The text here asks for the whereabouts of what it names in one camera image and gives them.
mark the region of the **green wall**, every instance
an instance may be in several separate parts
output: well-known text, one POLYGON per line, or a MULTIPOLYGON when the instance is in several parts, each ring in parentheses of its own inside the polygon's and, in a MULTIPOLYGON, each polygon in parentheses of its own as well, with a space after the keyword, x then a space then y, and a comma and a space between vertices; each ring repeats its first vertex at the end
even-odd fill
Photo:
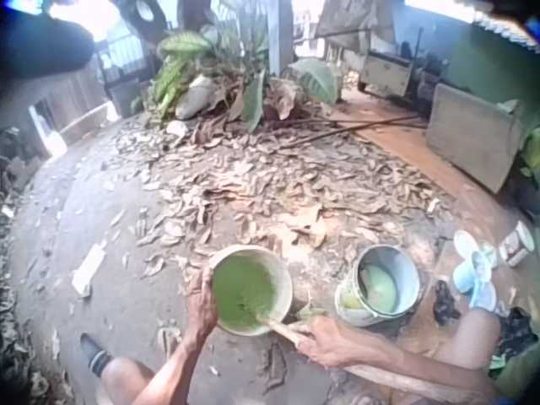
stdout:
POLYGON ((456 43, 446 77, 473 95, 500 103, 524 103, 526 136, 540 125, 540 55, 471 25, 456 43))

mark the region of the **black sock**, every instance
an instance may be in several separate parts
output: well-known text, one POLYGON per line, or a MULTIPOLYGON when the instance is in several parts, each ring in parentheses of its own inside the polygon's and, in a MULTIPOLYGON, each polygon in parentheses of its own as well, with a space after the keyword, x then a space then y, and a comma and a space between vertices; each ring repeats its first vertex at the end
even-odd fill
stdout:
POLYGON ((111 362, 113 357, 90 337, 88 333, 81 335, 81 349, 88 359, 88 368, 99 378, 104 368, 111 362))

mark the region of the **green paste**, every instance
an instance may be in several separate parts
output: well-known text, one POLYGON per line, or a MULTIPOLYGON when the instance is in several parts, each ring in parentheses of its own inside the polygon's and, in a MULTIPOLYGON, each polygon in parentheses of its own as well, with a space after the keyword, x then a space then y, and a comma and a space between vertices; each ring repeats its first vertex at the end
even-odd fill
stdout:
POLYGON ((259 322, 271 309, 275 290, 267 269, 249 257, 233 256, 216 268, 213 292, 219 318, 230 327, 247 329, 259 322))

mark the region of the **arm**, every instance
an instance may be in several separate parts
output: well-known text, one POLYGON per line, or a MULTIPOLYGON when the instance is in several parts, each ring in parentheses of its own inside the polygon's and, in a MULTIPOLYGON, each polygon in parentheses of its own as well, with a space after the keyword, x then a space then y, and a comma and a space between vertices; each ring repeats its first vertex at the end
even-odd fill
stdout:
POLYGON ((189 326, 184 339, 133 405, 186 404, 197 359, 218 320, 211 270, 199 273, 193 280, 186 306, 189 326))
POLYGON ((298 332, 310 335, 298 344, 298 350, 330 367, 371 365, 378 369, 424 381, 487 392, 495 397, 491 380, 480 370, 469 370, 413 354, 390 343, 381 335, 355 331, 331 318, 317 317, 298 332))

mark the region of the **wooden stirring stick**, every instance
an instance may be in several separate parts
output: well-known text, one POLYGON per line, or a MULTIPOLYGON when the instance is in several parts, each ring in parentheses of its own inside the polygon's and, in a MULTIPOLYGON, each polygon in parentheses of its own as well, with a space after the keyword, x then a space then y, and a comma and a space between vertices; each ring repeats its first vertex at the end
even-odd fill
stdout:
MULTIPOLYGON (((284 338, 287 338, 294 343, 294 345, 297 345, 301 339, 305 339, 304 335, 293 331, 281 322, 277 322, 274 319, 265 316, 256 316, 256 318, 260 323, 266 325, 284 338)), ((482 391, 444 386, 442 384, 423 381, 417 378, 377 369, 370 365, 357 364, 345 367, 344 370, 360 378, 372 381, 375 384, 390 386, 400 391, 411 392, 439 402, 467 404, 489 403, 489 399, 482 391)))

